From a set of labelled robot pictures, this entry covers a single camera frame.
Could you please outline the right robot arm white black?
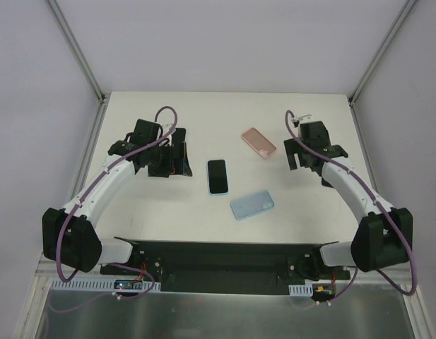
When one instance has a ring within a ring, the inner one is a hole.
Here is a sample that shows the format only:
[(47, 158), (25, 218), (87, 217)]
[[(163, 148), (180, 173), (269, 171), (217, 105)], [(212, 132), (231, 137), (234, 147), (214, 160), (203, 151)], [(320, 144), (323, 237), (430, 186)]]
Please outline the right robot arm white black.
[(295, 126), (298, 135), (284, 142), (290, 169), (304, 167), (317, 173), (323, 186), (336, 190), (358, 223), (352, 241), (316, 245), (300, 266), (323, 279), (337, 266), (370, 272), (408, 262), (413, 236), (411, 212), (395, 208), (362, 180), (347, 152), (331, 144), (322, 121), (297, 122)]

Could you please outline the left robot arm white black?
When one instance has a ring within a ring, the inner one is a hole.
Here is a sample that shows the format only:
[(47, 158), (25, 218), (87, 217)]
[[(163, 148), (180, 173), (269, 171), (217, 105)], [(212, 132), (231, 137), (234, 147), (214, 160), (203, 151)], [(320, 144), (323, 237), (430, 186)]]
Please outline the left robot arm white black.
[(74, 198), (60, 209), (48, 208), (42, 216), (45, 258), (81, 272), (96, 265), (116, 263), (132, 275), (141, 266), (133, 241), (118, 237), (100, 239), (95, 228), (114, 195), (140, 169), (150, 177), (190, 177), (186, 129), (165, 131), (156, 122), (139, 119), (131, 133), (110, 146), (99, 172)]

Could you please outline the black phone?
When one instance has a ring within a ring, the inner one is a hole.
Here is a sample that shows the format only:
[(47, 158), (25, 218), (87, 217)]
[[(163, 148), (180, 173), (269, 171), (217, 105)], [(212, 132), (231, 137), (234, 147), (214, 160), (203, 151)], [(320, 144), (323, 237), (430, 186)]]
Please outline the black phone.
[(185, 142), (187, 130), (185, 128), (176, 128), (171, 135), (171, 145), (178, 145)]

